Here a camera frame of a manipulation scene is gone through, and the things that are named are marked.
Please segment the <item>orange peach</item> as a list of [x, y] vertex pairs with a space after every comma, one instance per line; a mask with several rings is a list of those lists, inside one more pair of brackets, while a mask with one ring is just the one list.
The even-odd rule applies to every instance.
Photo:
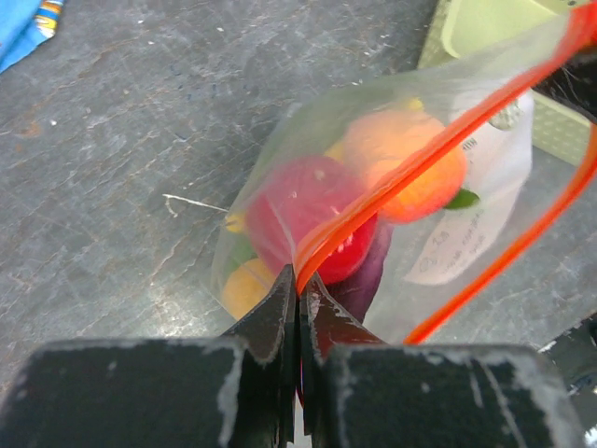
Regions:
[[[344, 160], [370, 189], [396, 168], [416, 162], [423, 147], [444, 129], [441, 121], [422, 111], [371, 113], [347, 128], [342, 139]], [[388, 201], [382, 214], [397, 224], [434, 214], [459, 192], [466, 171], [465, 151], [457, 145]]]

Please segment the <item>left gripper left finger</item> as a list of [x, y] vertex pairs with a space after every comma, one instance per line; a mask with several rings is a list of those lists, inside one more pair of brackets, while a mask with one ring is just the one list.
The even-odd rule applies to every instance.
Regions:
[[284, 447], [294, 439], [295, 275], [214, 338], [47, 343], [1, 408], [5, 447]]

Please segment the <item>pale green plastic basket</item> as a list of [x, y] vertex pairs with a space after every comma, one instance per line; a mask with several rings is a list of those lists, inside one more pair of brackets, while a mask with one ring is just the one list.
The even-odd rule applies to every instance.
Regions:
[[[529, 35], [546, 24], [560, 32], [570, 12], [585, 1], [439, 1], [418, 62], [420, 69], [472, 56], [498, 55], [486, 68], [492, 75], [523, 73], [538, 49], [555, 44], [536, 42]], [[533, 92], [533, 145], [551, 156], [578, 166], [590, 140], [590, 121], [552, 93]]]

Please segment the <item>dark purple eggplant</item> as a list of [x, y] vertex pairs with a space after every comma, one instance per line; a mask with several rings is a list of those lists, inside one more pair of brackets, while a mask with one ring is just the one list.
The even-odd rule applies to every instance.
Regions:
[[345, 280], [326, 285], [329, 295], [359, 323], [363, 323], [382, 280], [392, 234], [391, 225], [381, 224], [363, 264]]

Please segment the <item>clear zip top bag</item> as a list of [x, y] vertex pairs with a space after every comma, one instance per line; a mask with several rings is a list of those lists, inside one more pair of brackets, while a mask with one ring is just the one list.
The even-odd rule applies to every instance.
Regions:
[[[596, 174], [596, 122], [583, 161], [572, 165], [533, 145], [534, 87], [582, 49], [596, 47], [596, 5], [573, 9], [560, 32], [540, 25], [529, 35], [555, 44], [533, 52], [522, 74], [492, 75], [498, 55], [472, 56], [324, 93], [285, 119], [262, 148], [228, 214], [245, 213], [273, 168], [308, 155], [323, 155], [362, 116], [386, 109], [423, 111], [445, 129], [419, 159], [398, 167], [368, 188], [337, 217], [319, 225], [293, 253], [298, 289], [318, 275], [324, 285], [351, 276], [364, 262], [378, 227], [393, 227], [382, 280], [366, 313], [366, 327], [388, 342], [419, 343], [452, 317], [507, 267], [583, 192]], [[480, 197], [476, 206], [443, 210], [397, 224], [382, 208], [453, 147], [461, 146], [467, 171], [461, 188]], [[231, 245], [224, 223], [212, 265], [216, 297]]]

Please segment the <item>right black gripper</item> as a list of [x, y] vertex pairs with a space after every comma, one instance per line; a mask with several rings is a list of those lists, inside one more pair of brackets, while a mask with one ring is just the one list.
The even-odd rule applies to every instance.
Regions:
[[596, 438], [596, 314], [578, 322], [540, 350], [559, 370], [584, 430]]

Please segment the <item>small orange mango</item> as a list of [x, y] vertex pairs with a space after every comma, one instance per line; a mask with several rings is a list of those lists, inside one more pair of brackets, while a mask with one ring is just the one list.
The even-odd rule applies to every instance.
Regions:
[[275, 276], [261, 259], [250, 259], [229, 276], [221, 293], [222, 304], [240, 320], [265, 298], [274, 280]]

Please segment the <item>red apple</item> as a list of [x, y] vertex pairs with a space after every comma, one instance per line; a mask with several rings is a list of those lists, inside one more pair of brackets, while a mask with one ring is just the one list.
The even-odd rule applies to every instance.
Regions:
[[257, 255], [277, 274], [305, 237], [364, 192], [361, 179], [328, 156], [308, 155], [268, 172], [244, 214]]

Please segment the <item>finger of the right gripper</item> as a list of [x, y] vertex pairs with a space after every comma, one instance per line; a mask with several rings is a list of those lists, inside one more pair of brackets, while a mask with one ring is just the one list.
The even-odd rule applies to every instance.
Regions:
[[582, 49], [534, 90], [560, 105], [575, 110], [592, 123], [596, 122], [597, 105], [596, 47]]

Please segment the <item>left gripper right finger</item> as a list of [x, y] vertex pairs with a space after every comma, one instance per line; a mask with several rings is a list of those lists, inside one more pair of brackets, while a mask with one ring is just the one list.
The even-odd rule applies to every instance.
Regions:
[[316, 447], [581, 447], [554, 365], [512, 344], [385, 343], [313, 277], [298, 299], [304, 430]]

